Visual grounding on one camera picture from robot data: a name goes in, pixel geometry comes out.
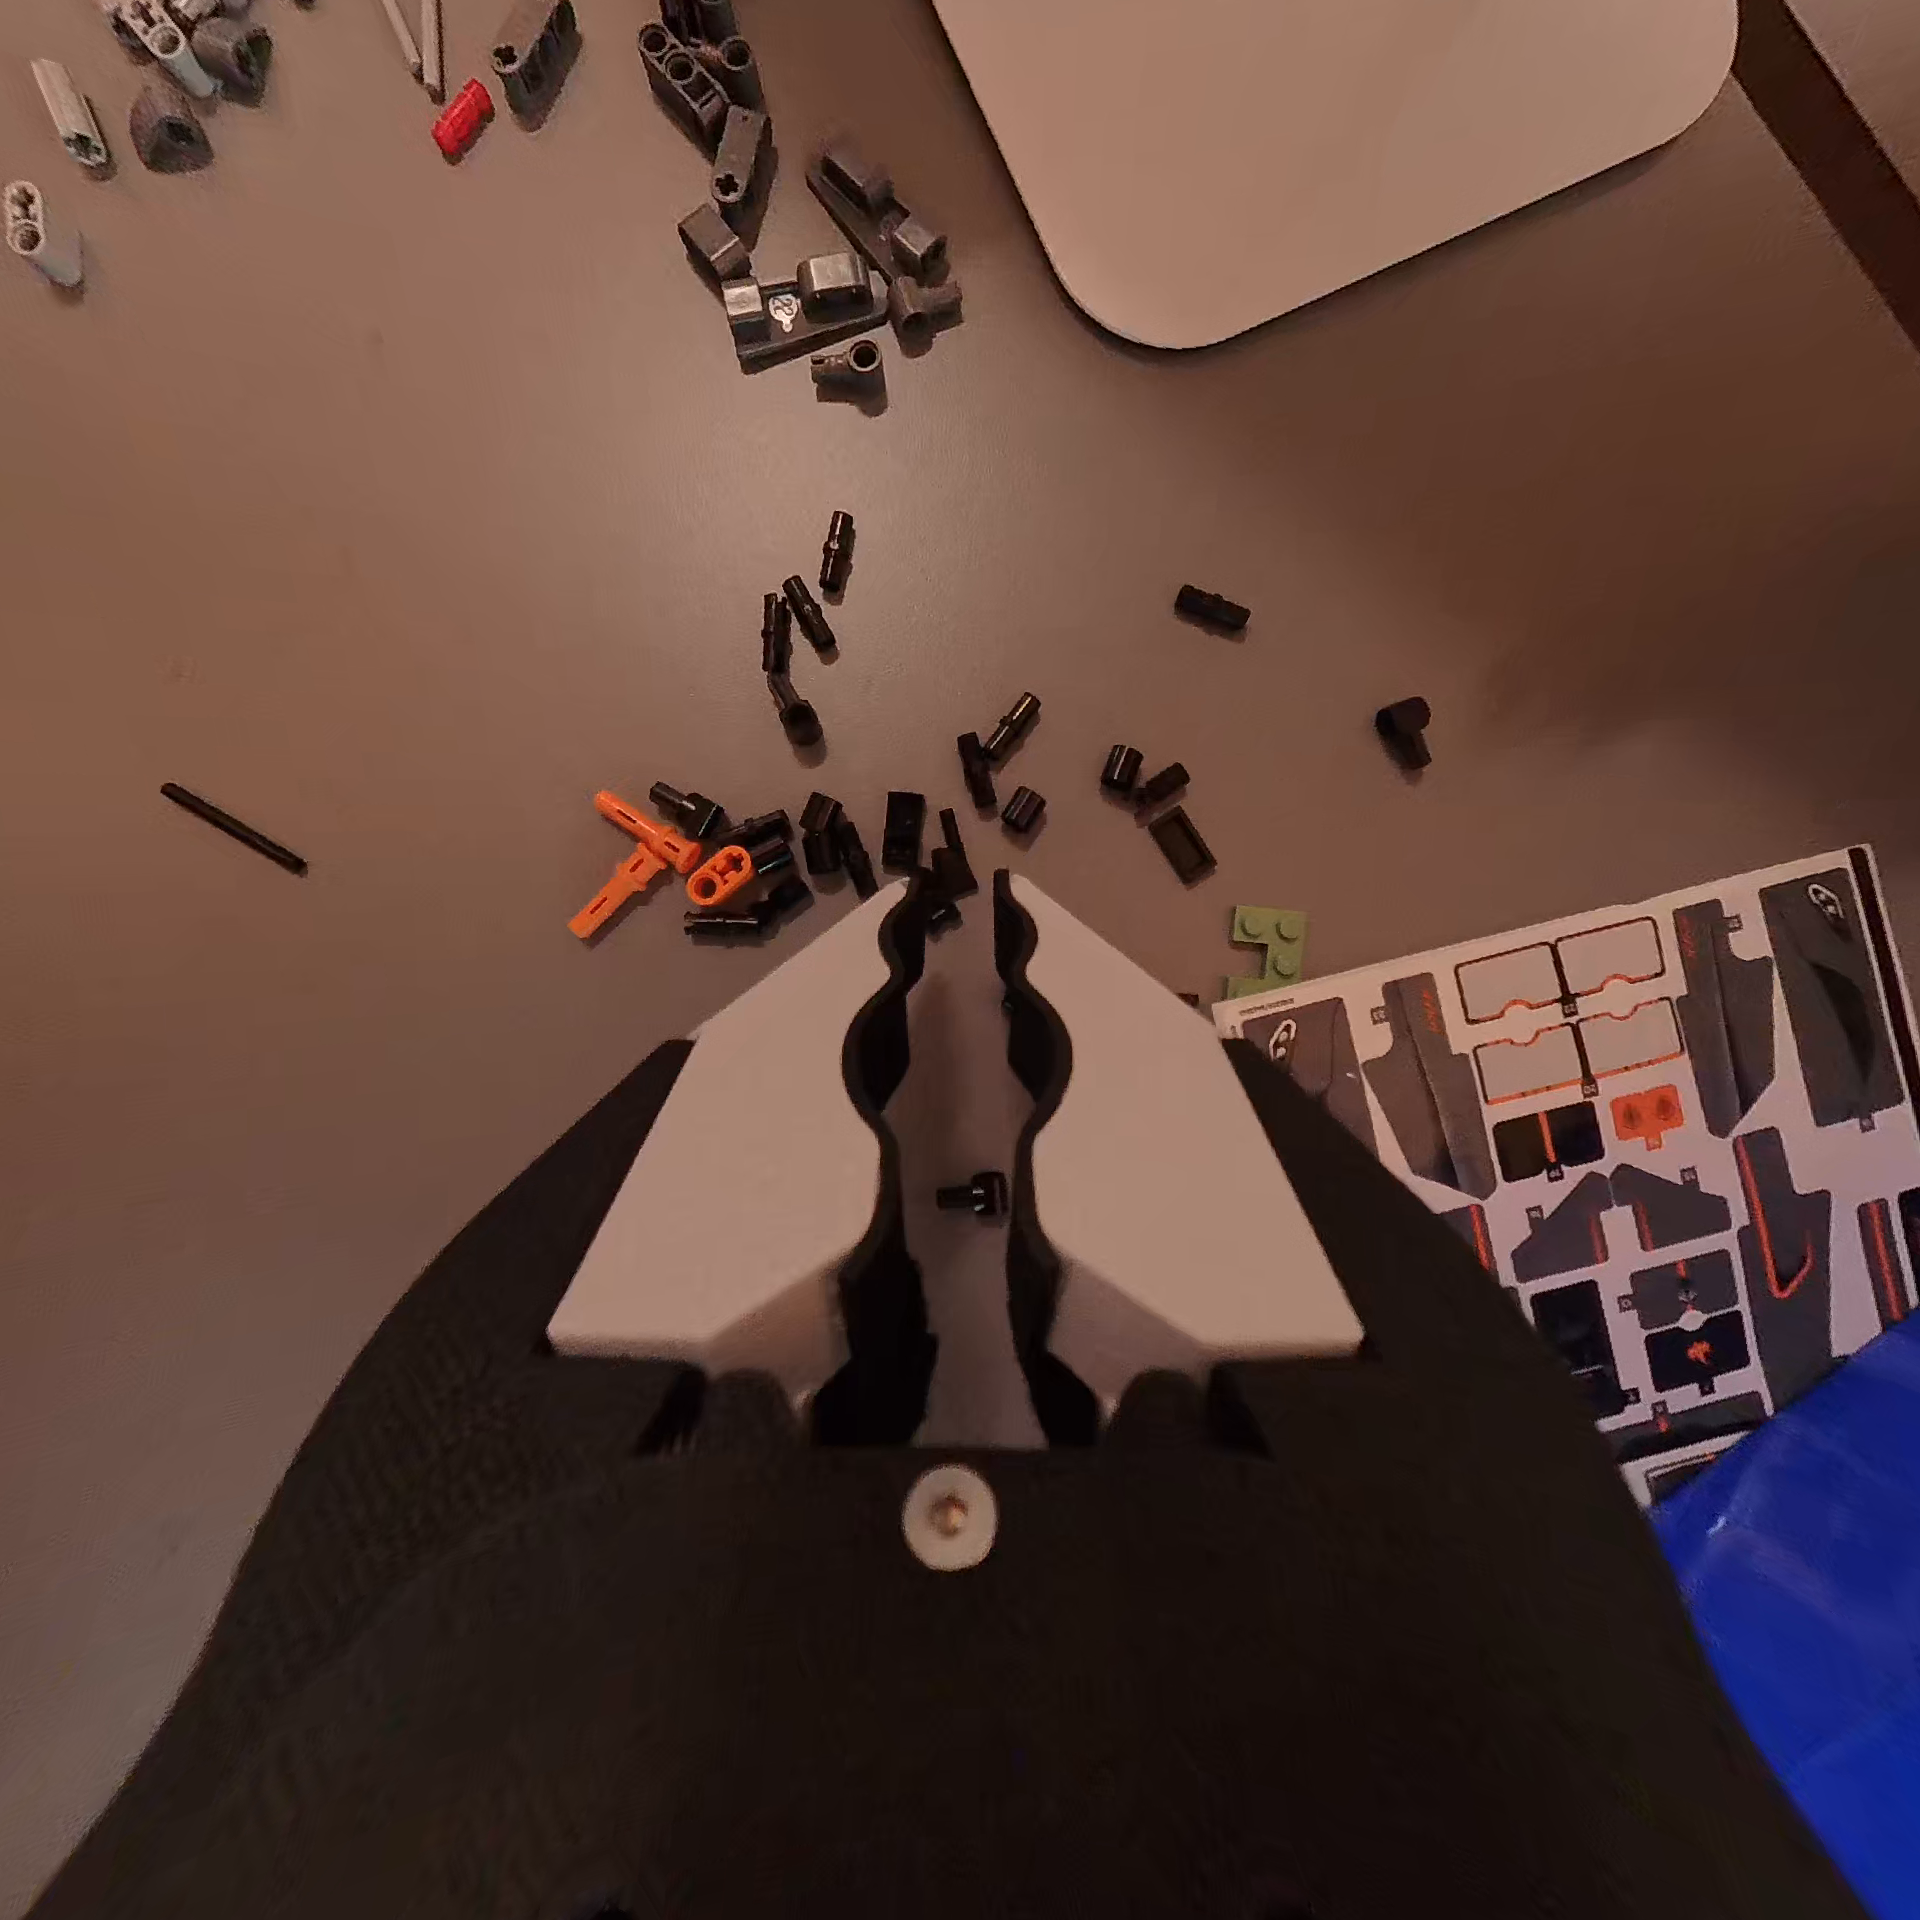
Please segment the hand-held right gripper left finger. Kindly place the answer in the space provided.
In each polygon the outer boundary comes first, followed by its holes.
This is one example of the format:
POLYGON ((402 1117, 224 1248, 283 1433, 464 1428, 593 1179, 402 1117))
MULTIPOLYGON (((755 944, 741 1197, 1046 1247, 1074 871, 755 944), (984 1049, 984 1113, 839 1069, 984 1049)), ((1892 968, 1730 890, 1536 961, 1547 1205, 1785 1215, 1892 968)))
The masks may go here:
POLYGON ((895 882, 693 1034, 547 1325, 560 1356, 766 1375, 834 1445, 919 1433, 937 1337, 886 1108, 921 973, 923 890, 895 882))

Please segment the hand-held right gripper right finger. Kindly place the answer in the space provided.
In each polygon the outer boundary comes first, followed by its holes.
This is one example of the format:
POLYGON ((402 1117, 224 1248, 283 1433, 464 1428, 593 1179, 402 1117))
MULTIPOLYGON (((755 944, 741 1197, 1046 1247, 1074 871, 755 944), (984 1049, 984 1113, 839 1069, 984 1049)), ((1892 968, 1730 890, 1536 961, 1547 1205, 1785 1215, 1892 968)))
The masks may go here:
POLYGON ((1366 1328, 1210 1020, 996 871, 1015 1140, 1006 1299, 1048 1445, 1147 1375, 1352 1357, 1366 1328))

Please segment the green lego plate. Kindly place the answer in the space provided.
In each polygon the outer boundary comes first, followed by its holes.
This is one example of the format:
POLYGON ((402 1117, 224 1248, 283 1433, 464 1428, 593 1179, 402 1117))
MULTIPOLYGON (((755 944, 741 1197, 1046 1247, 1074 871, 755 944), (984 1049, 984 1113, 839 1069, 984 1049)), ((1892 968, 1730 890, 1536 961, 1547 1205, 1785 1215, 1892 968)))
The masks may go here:
POLYGON ((1279 906, 1236 902, 1229 915, 1229 946, 1242 950, 1245 970, 1227 973, 1225 998, 1292 990, 1304 977, 1307 915, 1279 906))

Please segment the orange lego axle pin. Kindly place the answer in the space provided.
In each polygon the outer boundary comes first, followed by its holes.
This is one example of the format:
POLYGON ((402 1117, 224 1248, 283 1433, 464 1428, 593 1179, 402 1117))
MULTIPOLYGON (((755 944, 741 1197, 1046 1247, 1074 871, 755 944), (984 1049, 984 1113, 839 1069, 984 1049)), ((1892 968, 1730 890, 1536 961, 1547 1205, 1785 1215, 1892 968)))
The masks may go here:
POLYGON ((608 822, 637 844, 637 858, 647 856, 656 869, 675 871, 681 879, 693 874, 704 864, 698 840, 686 840, 681 831, 665 828, 644 810, 619 800, 619 794, 593 794, 593 810, 604 822, 608 822))
POLYGON ((564 926, 582 944, 593 944, 635 898, 639 898, 660 879, 675 871, 678 869, 668 858, 651 846, 637 846, 626 863, 619 863, 619 869, 613 869, 608 882, 569 918, 564 926))

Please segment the lego sticker sheet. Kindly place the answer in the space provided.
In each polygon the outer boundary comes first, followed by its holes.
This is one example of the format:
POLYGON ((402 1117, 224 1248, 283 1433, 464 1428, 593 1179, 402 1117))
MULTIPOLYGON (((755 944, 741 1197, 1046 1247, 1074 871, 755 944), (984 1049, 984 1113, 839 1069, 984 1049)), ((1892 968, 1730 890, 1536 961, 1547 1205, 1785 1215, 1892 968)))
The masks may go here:
POLYGON ((1210 1007, 1441 1219, 1656 1506, 1917 1311, 1870 846, 1210 1007))

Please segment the long black lego axle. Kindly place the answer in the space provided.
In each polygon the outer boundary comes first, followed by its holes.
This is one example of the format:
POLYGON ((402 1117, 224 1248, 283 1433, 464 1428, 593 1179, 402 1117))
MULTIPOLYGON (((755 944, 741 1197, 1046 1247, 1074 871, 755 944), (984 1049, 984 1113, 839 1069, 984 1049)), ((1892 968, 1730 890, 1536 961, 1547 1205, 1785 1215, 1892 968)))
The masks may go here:
POLYGON ((262 856, 277 871, 288 871, 293 879, 305 879, 308 874, 308 864, 305 864, 305 858, 300 854, 293 854, 289 846, 277 844, 267 831, 246 825, 243 819, 230 814, 220 804, 204 800, 199 794, 187 791, 185 784, 164 780, 158 794, 164 794, 165 804, 177 807, 193 822, 204 822, 206 828, 220 831, 223 836, 233 840, 236 846, 251 850, 254 856, 262 856))

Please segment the blue plastic bin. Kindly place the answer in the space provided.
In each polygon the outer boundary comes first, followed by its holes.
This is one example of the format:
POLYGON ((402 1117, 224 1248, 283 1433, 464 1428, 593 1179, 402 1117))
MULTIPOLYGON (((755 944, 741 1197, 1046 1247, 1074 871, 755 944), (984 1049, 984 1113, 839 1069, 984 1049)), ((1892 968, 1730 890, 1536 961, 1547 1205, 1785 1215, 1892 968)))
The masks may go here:
POLYGON ((1811 1834, 1873 1917, 1917 1917, 1917 1317, 1649 1517, 1811 1834))

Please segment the pile of dark grey connectors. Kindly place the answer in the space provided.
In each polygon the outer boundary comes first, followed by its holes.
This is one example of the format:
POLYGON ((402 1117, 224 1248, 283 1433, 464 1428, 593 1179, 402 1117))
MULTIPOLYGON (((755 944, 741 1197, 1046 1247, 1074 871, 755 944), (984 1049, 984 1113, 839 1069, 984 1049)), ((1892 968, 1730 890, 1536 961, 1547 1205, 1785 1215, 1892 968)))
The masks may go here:
POLYGON ((719 300, 743 374, 804 361, 826 401, 877 408, 891 330, 911 357, 966 314, 942 227, 899 197, 892 176, 846 141, 817 148, 804 184, 834 247, 788 272, 755 263, 781 181, 776 124, 734 4, 647 4, 637 61, 656 105, 705 167, 678 220, 696 282, 719 300))

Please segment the white articulated stand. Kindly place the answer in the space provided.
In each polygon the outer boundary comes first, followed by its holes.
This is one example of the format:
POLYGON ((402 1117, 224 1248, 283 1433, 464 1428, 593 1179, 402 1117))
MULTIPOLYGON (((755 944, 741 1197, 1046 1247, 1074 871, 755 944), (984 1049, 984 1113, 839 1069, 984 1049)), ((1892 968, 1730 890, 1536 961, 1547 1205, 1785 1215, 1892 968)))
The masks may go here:
POLYGON ((1663 148, 1735 4, 937 4, 1072 302, 1227 344, 1663 148))

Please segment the pile of light grey connectors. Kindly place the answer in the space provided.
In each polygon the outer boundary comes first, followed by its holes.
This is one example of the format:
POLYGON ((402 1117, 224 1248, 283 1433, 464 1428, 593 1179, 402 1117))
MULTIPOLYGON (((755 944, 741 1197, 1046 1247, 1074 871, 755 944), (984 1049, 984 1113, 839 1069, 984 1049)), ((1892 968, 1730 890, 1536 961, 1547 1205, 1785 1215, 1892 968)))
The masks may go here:
MULTIPOLYGON (((254 4, 97 4, 97 13, 133 69, 127 128, 112 148, 72 69, 32 61, 64 157, 90 181, 108 181, 126 154, 155 178, 209 168, 209 116, 259 111, 270 96, 276 39, 267 18, 254 4)), ((32 178, 3 184, 3 243, 64 300, 83 296, 89 240, 72 209, 32 178)))

